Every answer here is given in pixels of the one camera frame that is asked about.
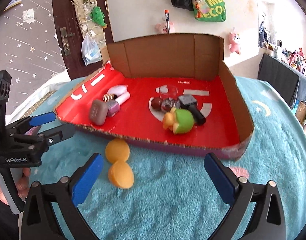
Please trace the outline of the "red-capped glitter bottle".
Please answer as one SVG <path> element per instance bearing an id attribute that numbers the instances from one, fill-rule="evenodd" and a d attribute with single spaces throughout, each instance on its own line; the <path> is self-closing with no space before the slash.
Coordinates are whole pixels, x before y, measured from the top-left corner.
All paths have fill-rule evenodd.
<path id="1" fill-rule="evenodd" d="M 156 111 L 162 111 L 164 113 L 167 113 L 171 111 L 172 108 L 180 109 L 180 101 L 177 99 L 161 99 L 158 97 L 154 97 L 149 106 L 156 110 Z"/>

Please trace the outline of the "pink plush pig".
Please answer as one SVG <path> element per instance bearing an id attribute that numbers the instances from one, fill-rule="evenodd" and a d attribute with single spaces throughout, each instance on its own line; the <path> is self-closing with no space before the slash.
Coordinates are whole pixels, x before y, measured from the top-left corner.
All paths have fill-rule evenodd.
<path id="1" fill-rule="evenodd" d="M 169 31 L 168 31 L 168 27 L 167 27 L 166 22 L 156 24 L 155 29 L 156 29 L 157 33 L 159 33 L 159 34 L 167 34 L 167 33 L 174 33 L 175 32 L 173 22 L 169 22 Z"/>
<path id="2" fill-rule="evenodd" d="M 236 33 L 235 31 L 232 31 L 229 33 L 228 36 L 228 40 L 229 40 L 229 51 L 231 53 L 236 53 L 238 55 L 240 55 L 240 46 L 239 46 L 239 41 L 240 41 L 240 36 L 238 33 Z"/>

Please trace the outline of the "orange-tipped stick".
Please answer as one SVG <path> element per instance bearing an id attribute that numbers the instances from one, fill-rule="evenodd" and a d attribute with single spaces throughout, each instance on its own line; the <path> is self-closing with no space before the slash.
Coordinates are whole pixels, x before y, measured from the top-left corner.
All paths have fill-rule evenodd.
<path id="1" fill-rule="evenodd" d="M 169 11 L 165 9 L 164 14 L 165 14 L 165 22 L 167 26 L 167 33 L 169 34 L 170 33 Z"/>

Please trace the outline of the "white plastic bag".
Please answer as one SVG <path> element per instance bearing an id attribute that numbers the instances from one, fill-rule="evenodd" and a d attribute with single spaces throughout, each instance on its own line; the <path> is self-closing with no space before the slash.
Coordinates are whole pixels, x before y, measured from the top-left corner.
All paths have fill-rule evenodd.
<path id="1" fill-rule="evenodd" d="M 88 33 L 82 42 L 81 55 L 86 66 L 102 61 L 100 48 Z"/>

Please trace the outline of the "pink plush pig right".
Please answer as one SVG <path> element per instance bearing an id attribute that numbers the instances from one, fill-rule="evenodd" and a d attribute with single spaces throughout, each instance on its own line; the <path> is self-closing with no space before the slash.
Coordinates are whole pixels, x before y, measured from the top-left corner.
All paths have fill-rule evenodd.
<path id="1" fill-rule="evenodd" d="M 240 55 L 240 46 L 239 46 L 239 41 L 240 41 L 240 36 L 238 33 L 236 33 L 235 31 L 232 31 L 229 33 L 228 36 L 228 40 L 229 40 L 229 51 L 231 53 L 236 53 L 238 55 Z"/>

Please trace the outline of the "green yellow toy figure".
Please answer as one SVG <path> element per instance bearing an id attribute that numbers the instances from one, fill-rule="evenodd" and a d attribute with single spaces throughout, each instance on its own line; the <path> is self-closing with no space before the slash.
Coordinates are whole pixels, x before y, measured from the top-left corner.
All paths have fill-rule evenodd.
<path id="1" fill-rule="evenodd" d="M 163 117 L 163 128 L 171 130 L 173 134 L 184 134 L 192 130 L 194 122 L 189 110 L 173 107 Z"/>

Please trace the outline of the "dark brown door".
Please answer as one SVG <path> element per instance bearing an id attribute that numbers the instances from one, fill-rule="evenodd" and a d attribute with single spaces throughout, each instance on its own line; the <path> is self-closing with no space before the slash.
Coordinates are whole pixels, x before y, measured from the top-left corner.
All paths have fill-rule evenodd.
<path id="1" fill-rule="evenodd" d="M 107 0 L 97 0 L 97 5 L 103 11 L 105 15 L 105 22 L 108 24 L 108 27 L 104 29 L 106 43 L 112 43 L 114 40 L 108 15 L 108 2 Z M 73 80 L 92 74 L 92 72 L 102 66 L 102 63 L 98 62 L 86 66 L 82 60 L 81 46 L 83 37 L 77 22 L 73 3 L 71 0 L 52 0 L 52 9 L 56 34 L 60 47 L 64 48 L 60 32 L 61 28 L 65 27 L 68 34 L 74 34 L 74 36 L 67 38 L 70 48 L 70 55 L 66 56 L 64 54 L 64 50 L 62 50 L 62 57 L 66 69 L 68 70 L 69 77 Z"/>

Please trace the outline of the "gold studded block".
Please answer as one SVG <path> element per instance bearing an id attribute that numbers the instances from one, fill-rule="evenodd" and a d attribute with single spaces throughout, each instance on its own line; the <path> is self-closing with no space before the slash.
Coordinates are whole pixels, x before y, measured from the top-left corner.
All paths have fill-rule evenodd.
<path id="1" fill-rule="evenodd" d="M 114 101 L 117 98 L 118 98 L 118 96 L 116 94 L 105 94 L 103 96 L 103 102 Z"/>

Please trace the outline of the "brown eye shadow case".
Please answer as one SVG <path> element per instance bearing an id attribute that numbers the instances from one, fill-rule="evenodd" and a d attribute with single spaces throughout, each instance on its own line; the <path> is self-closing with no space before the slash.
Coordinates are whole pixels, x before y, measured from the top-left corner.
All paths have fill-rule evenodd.
<path id="1" fill-rule="evenodd" d="M 101 126 L 105 123 L 107 113 L 108 113 L 107 103 L 96 99 L 92 102 L 92 105 L 90 107 L 89 118 L 97 126 Z"/>

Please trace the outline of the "black silver perfume bottle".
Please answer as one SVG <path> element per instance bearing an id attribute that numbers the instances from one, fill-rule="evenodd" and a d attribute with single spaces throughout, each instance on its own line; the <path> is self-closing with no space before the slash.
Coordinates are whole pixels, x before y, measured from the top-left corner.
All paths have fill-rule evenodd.
<path id="1" fill-rule="evenodd" d="M 183 109 L 186 109 L 192 113 L 196 123 L 203 125 L 206 122 L 206 118 L 197 108 L 197 100 L 190 94 L 183 94 L 178 97 L 180 105 Z"/>

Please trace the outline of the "orange peach half round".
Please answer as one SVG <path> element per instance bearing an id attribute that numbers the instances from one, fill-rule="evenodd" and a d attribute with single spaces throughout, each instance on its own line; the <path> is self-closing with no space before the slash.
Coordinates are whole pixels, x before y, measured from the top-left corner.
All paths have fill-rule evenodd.
<path id="1" fill-rule="evenodd" d="M 108 171 L 109 181 L 116 187 L 129 189 L 134 184 L 134 174 L 128 163 L 116 161 Z"/>

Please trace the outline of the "green tote bag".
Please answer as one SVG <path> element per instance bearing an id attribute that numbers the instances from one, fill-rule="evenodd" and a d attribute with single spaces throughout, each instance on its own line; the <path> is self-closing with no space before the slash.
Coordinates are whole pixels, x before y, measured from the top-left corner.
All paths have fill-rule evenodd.
<path id="1" fill-rule="evenodd" d="M 201 22 L 225 22 L 226 6 L 224 0 L 203 0 L 200 10 L 194 9 L 194 17 Z"/>

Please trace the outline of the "clear glass cup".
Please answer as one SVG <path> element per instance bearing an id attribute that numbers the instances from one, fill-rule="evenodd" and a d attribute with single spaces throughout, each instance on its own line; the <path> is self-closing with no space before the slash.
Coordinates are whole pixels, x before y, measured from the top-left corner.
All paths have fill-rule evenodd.
<path id="1" fill-rule="evenodd" d="M 161 99 L 177 99 L 178 89 L 173 85 L 163 85 L 159 87 L 158 94 Z"/>

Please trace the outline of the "pink nail polish bottle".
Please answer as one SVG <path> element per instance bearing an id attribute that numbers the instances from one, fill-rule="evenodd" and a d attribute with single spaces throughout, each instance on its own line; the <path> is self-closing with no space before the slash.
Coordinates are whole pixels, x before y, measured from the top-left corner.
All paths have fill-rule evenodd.
<path id="1" fill-rule="evenodd" d="M 130 93 L 125 92 L 118 96 L 115 100 L 108 101 L 106 104 L 108 106 L 108 117 L 113 117 L 118 111 L 120 111 L 120 106 L 125 103 L 130 98 Z"/>

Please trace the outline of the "orange peach half hollow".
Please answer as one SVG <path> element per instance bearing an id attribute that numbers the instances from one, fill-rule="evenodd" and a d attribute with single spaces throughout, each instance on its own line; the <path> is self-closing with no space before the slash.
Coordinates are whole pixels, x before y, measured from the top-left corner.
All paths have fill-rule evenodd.
<path id="1" fill-rule="evenodd" d="M 106 159 L 111 164 L 117 161 L 126 162 L 129 159 L 129 155 L 129 145 L 127 144 L 127 142 L 119 138 L 111 140 L 105 148 Z"/>

